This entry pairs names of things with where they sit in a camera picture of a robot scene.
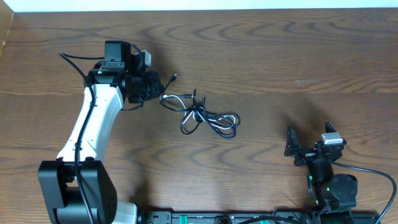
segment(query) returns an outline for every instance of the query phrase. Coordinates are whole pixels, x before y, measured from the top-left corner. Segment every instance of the bundled cable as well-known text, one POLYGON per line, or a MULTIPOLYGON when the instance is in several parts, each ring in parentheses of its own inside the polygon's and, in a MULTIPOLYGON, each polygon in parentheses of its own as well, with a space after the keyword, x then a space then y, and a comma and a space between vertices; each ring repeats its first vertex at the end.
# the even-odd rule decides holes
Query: bundled cable
POLYGON ((184 113, 184 117, 181 120, 180 129, 184 134, 192 134, 199 126, 200 123, 206 122, 210 125, 212 130, 220 137, 225 139, 231 139, 236 135, 236 128, 240 125, 241 120, 237 114, 216 114, 206 111, 205 108, 205 96, 203 95, 202 101, 196 101, 197 90, 194 89, 193 94, 184 95, 165 95, 167 87, 170 83, 176 80, 177 74, 171 77, 170 81, 166 85, 162 96, 160 97, 160 104, 171 111, 184 113), (176 109, 166 105, 167 99, 176 98, 181 103, 183 109, 176 109), (192 106, 187 107, 183 102, 182 98, 192 98, 192 106), (193 118, 198 124, 191 130, 188 131, 185 128, 185 124, 189 118, 193 118))

